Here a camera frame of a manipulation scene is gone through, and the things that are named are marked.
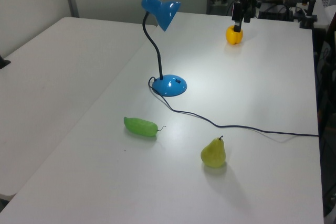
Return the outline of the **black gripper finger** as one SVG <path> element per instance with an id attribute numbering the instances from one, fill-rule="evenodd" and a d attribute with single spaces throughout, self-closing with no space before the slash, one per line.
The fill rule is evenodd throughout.
<path id="1" fill-rule="evenodd" d="M 246 0 L 244 3 L 244 22 L 250 23 L 250 20 L 254 18 L 256 9 L 256 0 Z"/>
<path id="2" fill-rule="evenodd" d="M 234 2 L 232 9 L 232 20 L 234 21 L 234 32 L 241 32 L 241 14 L 242 14 L 242 3 Z"/>

